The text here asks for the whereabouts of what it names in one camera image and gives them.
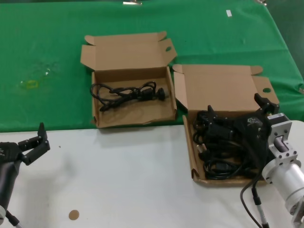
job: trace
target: white label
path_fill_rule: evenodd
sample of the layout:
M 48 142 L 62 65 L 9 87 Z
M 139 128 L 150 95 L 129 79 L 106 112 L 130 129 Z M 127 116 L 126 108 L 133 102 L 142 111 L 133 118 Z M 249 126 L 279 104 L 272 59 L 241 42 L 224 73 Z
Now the white label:
M 232 17 L 231 11 L 230 11 L 229 9 L 226 10 L 226 13 L 227 13 L 227 16 L 228 16 L 228 17 Z
M 278 117 L 283 116 L 283 115 L 284 115 L 283 113 L 278 113 L 278 114 L 275 114 L 275 115 L 270 115 L 267 118 L 269 120 L 271 120 L 271 119 L 275 119 L 275 118 L 278 118 Z

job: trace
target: black cord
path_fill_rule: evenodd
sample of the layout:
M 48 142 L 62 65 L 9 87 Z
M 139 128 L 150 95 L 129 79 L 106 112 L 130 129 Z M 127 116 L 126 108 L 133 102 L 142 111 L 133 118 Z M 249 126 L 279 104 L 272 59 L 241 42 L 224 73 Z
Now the black cord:
M 266 161 L 267 161 L 267 157 L 268 157 L 268 152 L 269 150 L 266 150 L 267 153 L 265 154 L 265 157 L 264 157 L 264 160 L 261 161 L 260 163 L 260 167 L 259 167 L 259 171 L 256 175 L 256 177 L 254 179 L 251 180 L 251 182 L 249 182 L 241 191 L 240 193 L 240 198 L 241 198 L 241 202 L 247 212 L 247 214 L 251 217 L 251 219 L 256 223 L 256 225 L 259 227 L 259 228 L 265 228 L 265 227 L 269 227 L 268 223 L 267 224 L 263 224 L 262 226 L 259 224 L 259 222 L 253 217 L 253 215 L 251 214 L 251 212 L 249 211 L 248 207 L 246 206 L 246 203 L 244 201 L 244 198 L 243 198 L 243 195 L 244 195 L 244 192 L 252 185 L 252 193 L 253 193 L 253 197 L 258 197 L 258 194 L 257 194 L 257 190 L 256 190 L 256 186 L 257 186 L 257 182 L 258 180 L 262 177 L 262 172 L 263 172 L 263 168 L 265 167 L 266 165 Z
M 221 118 L 214 118 L 213 124 L 225 128 L 229 133 L 233 129 L 232 123 L 229 121 L 222 121 Z M 254 178 L 256 169 L 253 161 L 249 157 L 248 151 L 232 139 L 223 139 L 221 137 L 221 130 L 223 128 L 216 128 L 217 130 L 210 130 L 210 121 L 208 119 L 207 111 L 200 111 L 197 118 L 193 122 L 195 133 L 193 134 L 193 141 L 198 144 L 204 144 L 206 151 L 199 153 L 199 158 L 204 161 L 203 169 L 206 179 L 209 180 L 226 180 L 235 176 L 244 176 L 247 178 Z M 231 162 L 227 159 L 234 158 L 238 162 Z
M 94 88 L 97 86 L 97 94 L 94 94 Z M 110 94 L 116 94 L 119 98 L 116 99 L 106 99 L 100 97 L 100 89 L 106 88 L 109 90 Z M 103 106 L 100 108 L 101 112 L 107 111 L 111 108 L 116 108 L 120 106 L 122 103 L 131 101 L 131 100 L 139 100 L 139 101 L 148 101 L 159 99 L 161 101 L 165 100 L 165 92 L 163 88 L 159 88 L 156 91 L 156 83 L 153 81 L 147 82 L 143 84 L 141 87 L 120 87 L 120 88 L 111 88 L 105 84 L 92 84 L 91 86 L 91 95 L 95 99 L 98 99 Z
M 6 211 L 5 217 L 9 220 L 10 224 L 14 227 L 19 224 L 19 220 L 15 216 L 13 216 L 8 210 Z
M 249 211 L 248 207 L 246 206 L 246 203 L 244 201 L 244 198 L 243 198 L 243 195 L 244 195 L 244 192 L 252 185 L 254 184 L 255 182 L 257 182 L 260 178 L 261 178 L 261 174 L 262 174 L 262 170 L 263 169 L 260 169 L 260 171 L 258 172 L 258 174 L 256 175 L 256 177 L 254 179 L 251 180 L 251 182 L 249 182 L 241 191 L 240 193 L 240 198 L 241 198 L 241 202 L 246 210 L 246 212 L 248 213 L 248 215 L 251 217 L 251 219 L 256 223 L 256 225 L 259 227 L 259 228 L 263 228 L 259 222 L 255 219 L 255 217 L 253 217 L 253 215 L 251 214 L 251 212 Z

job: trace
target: open cardboard box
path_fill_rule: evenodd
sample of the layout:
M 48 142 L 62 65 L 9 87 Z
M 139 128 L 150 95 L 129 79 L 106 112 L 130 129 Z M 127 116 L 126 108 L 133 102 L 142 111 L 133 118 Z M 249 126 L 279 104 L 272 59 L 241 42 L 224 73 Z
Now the open cardboard box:
M 105 112 L 99 111 L 102 104 L 92 98 L 94 122 L 98 128 L 175 120 L 175 93 L 167 65 L 177 54 L 166 36 L 166 32 L 85 36 L 89 45 L 82 46 L 81 63 L 94 70 L 92 84 L 104 83 L 112 88 L 140 87 L 154 81 L 156 90 L 162 87 L 167 95 L 164 101 L 130 101 Z M 105 88 L 99 93 L 102 98 L 116 98 Z
M 242 185 L 249 179 L 235 177 L 228 180 L 207 180 L 197 144 L 192 140 L 193 121 L 197 112 L 211 105 L 219 116 L 237 117 L 256 111 L 255 93 L 271 102 L 279 101 L 266 77 L 254 76 L 263 71 L 260 66 L 232 65 L 173 65 L 176 98 L 188 109 L 183 116 L 191 176 L 205 184 Z

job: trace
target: white tabletop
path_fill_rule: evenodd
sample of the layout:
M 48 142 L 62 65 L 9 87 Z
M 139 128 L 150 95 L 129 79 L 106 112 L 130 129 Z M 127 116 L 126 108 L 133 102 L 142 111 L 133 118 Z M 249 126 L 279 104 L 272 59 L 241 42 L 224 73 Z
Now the white tabletop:
M 290 141 L 304 162 L 304 123 Z M 36 136 L 2 133 L 2 142 Z M 24 228 L 255 228 L 241 187 L 191 179 L 183 126 L 48 132 L 51 150 L 20 168 L 9 211 Z M 291 228 L 276 189 L 258 188 L 271 228 Z M 258 221 L 251 191 L 244 195 Z M 71 221 L 71 210 L 80 216 Z M 7 220 L 2 227 L 12 227 Z

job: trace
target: green fabric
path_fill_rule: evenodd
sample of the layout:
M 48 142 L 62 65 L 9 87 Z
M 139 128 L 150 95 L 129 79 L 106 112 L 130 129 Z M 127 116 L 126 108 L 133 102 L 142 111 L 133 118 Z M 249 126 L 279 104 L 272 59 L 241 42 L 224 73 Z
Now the green fabric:
M 90 72 L 80 64 L 84 36 L 163 30 L 175 63 L 261 65 L 281 110 L 304 120 L 303 79 L 269 12 L 253 0 L 2 4 L 0 21 L 2 132 L 37 130 L 39 122 L 49 130 L 94 128 Z M 161 124 L 181 124 L 181 113 Z
M 267 7 L 304 77 L 304 1 L 274 0 Z

